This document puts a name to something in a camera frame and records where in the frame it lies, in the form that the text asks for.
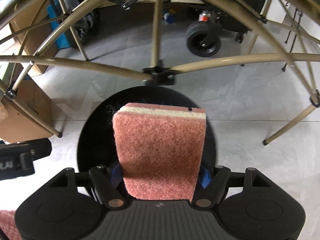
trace tripod leg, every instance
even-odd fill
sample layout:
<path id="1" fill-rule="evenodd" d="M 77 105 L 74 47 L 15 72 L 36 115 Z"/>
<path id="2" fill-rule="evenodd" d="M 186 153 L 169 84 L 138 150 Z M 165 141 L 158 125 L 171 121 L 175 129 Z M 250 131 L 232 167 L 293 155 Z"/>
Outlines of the tripod leg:
<path id="1" fill-rule="evenodd" d="M 298 20 L 298 24 L 297 24 L 297 32 L 298 32 L 299 27 L 300 27 L 301 17 L 302 17 L 302 14 L 299 14 L 299 20 Z M 293 41 L 292 41 L 292 45 L 291 45 L 291 48 L 290 48 L 290 53 L 293 51 L 294 44 L 296 43 L 297 32 L 294 35 L 294 38 L 293 38 Z M 285 71 L 286 66 L 287 66 L 287 63 L 285 63 L 284 67 L 281 69 L 283 72 Z"/>
<path id="2" fill-rule="evenodd" d="M 160 59 L 160 21 L 162 15 L 162 0 L 156 0 L 153 12 L 153 26 L 152 26 L 152 43 L 151 43 L 151 62 L 150 66 L 158 65 Z"/>
<path id="3" fill-rule="evenodd" d="M 293 19 L 292 19 L 291 27 L 293 27 L 293 22 L 296 20 L 297 11 L 298 11 L 298 9 L 296 8 L 296 10 L 295 10 L 295 12 L 294 12 Z M 286 39 L 285 42 L 284 42 L 285 44 L 288 44 L 288 40 L 289 40 L 290 34 L 291 34 L 291 30 L 289 31 L 288 37 L 287 37 L 287 39 Z"/>
<path id="4" fill-rule="evenodd" d="M 265 6 L 265 8 L 264 8 L 264 10 L 263 10 L 263 13 L 262 13 L 262 16 L 263 16 L 263 17 L 266 17 L 266 16 L 267 16 L 267 13 L 268 13 L 268 11 L 269 11 L 269 9 L 270 9 L 271 2 L 272 2 L 272 0 L 267 0 L 267 1 L 266 1 L 266 6 Z M 250 44 L 249 44 L 249 49 L 248 49 L 248 51 L 247 51 L 247 55 L 251 53 L 252 48 L 253 48 L 253 46 L 255 45 L 258 36 L 259 36 L 259 35 L 258 35 L 257 33 L 255 33 L 254 36 L 252 37 L 252 39 L 251 39 L 251 41 L 250 41 Z"/>
<path id="5" fill-rule="evenodd" d="M 60 6 L 61 6 L 63 14 L 66 14 L 67 13 L 67 7 L 66 7 L 66 4 L 64 3 L 64 0 L 59 0 L 59 3 L 60 3 Z M 78 49 L 79 49 L 80 53 L 84 57 L 84 60 L 89 60 L 87 54 L 84 52 L 84 48 L 82 46 L 80 37 L 79 37 L 76 29 L 73 26 L 71 26 L 70 27 L 70 31 L 71 31 L 71 34 L 72 34 L 73 38 L 75 39 L 75 42 L 76 42 L 76 44 L 78 46 Z"/>
<path id="6" fill-rule="evenodd" d="M 279 136 L 283 135 L 285 132 L 287 132 L 289 129 L 294 127 L 296 124 L 298 124 L 300 121 L 305 119 L 309 114 L 311 114 L 314 110 L 316 110 L 316 107 L 314 105 L 308 106 L 305 110 L 303 110 L 298 116 L 296 116 L 292 121 L 287 123 L 284 127 L 282 127 L 278 132 L 271 135 L 269 138 L 265 139 L 262 143 L 263 145 L 268 145 L 273 140 L 277 139 Z"/>

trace pole connector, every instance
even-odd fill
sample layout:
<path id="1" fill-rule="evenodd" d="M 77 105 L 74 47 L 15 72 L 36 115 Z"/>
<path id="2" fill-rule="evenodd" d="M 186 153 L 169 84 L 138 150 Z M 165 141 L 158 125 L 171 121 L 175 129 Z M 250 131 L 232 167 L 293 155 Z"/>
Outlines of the pole connector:
<path id="1" fill-rule="evenodd" d="M 162 60 L 159 60 L 158 65 L 151 68 L 144 68 L 144 73 L 150 74 L 152 79 L 145 80 L 144 84 L 148 86 L 172 86 L 175 84 L 175 70 L 170 70 L 163 67 Z"/>
<path id="2" fill-rule="evenodd" d="M 8 100 L 12 101 L 16 98 L 17 92 L 11 89 L 8 90 L 4 95 Z"/>
<path id="3" fill-rule="evenodd" d="M 319 90 L 316 90 L 315 96 L 316 96 L 316 98 L 318 99 L 318 103 L 316 104 L 316 103 L 312 100 L 311 97 L 310 97 L 310 102 L 311 102 L 311 104 L 312 104 L 314 107 L 319 108 L 319 107 L 320 107 L 320 95 L 319 95 Z"/>

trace black wheel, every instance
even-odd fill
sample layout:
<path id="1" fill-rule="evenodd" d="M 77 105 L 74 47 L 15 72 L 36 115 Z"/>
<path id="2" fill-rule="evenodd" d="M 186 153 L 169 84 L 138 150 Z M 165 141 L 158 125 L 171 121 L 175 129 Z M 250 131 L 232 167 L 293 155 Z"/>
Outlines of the black wheel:
<path id="1" fill-rule="evenodd" d="M 202 44 L 202 40 L 210 33 L 209 44 Z M 219 36 L 212 33 L 207 22 L 194 22 L 189 25 L 187 30 L 187 47 L 189 51 L 200 57 L 211 57 L 216 54 L 221 47 Z"/>

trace sponge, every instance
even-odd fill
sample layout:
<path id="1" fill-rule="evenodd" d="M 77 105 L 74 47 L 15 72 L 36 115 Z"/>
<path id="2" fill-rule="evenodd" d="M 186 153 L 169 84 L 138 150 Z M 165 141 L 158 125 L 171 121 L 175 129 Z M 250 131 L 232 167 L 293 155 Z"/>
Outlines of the sponge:
<path id="1" fill-rule="evenodd" d="M 113 129 L 130 195 L 192 201 L 206 130 L 203 109 L 128 103 L 114 114 Z"/>

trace screw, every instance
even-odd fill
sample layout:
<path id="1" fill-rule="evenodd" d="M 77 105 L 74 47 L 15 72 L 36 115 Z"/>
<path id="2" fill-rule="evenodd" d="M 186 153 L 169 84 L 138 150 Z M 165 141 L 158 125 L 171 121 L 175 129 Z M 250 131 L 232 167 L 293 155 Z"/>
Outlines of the screw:
<path id="1" fill-rule="evenodd" d="M 122 207 L 124 205 L 124 201 L 119 198 L 111 199 L 108 201 L 108 205 L 110 207 Z"/>
<path id="2" fill-rule="evenodd" d="M 198 199 L 196 201 L 196 205 L 198 207 L 209 207 L 209 206 L 211 206 L 211 201 L 209 199 L 205 199 L 205 198 Z"/>

